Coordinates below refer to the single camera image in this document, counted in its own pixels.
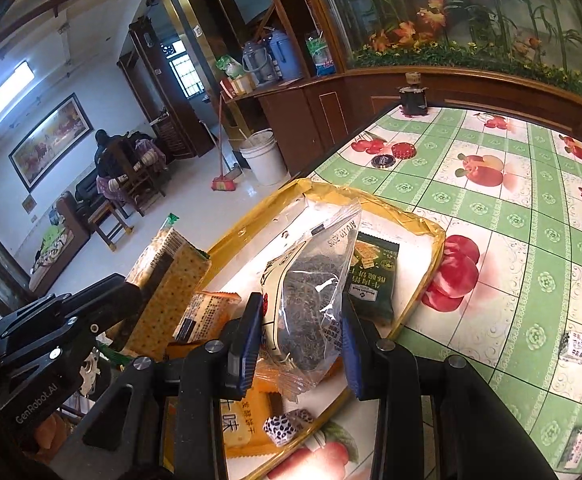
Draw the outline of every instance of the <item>white bucket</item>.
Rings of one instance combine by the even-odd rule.
[[[263,186],[277,184],[287,176],[287,167],[270,128],[256,132],[242,142],[240,153]]]

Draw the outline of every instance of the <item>glass display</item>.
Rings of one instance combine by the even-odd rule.
[[[324,0],[351,68],[458,66],[582,95],[581,0]]]

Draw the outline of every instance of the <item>wooden chair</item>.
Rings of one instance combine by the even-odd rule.
[[[125,154],[129,151],[135,151],[129,139],[115,137],[102,153],[102,160],[107,166],[117,165],[122,169],[127,180],[120,176],[114,177],[114,180],[117,180],[120,190],[127,195],[131,207],[144,216],[141,209],[143,203],[146,203],[156,192],[162,196],[166,195],[158,183],[157,172],[151,166],[143,165],[142,162],[131,162]]]

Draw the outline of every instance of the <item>thermos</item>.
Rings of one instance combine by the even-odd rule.
[[[276,71],[273,68],[271,56],[264,44],[247,41],[242,50],[242,68],[253,74],[257,86],[277,81]]]
[[[271,40],[269,41],[273,57],[276,58],[277,66],[282,72],[282,79],[289,81],[302,77],[302,70],[298,63],[291,40],[281,30],[274,30],[271,33]]]

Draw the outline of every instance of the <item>broom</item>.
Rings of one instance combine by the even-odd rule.
[[[222,91],[220,90],[220,102],[217,106],[217,119],[220,124],[218,131],[218,144],[220,145],[220,176],[216,176],[211,183],[213,191],[235,191],[235,182],[231,178],[225,176],[225,167],[222,158]]]

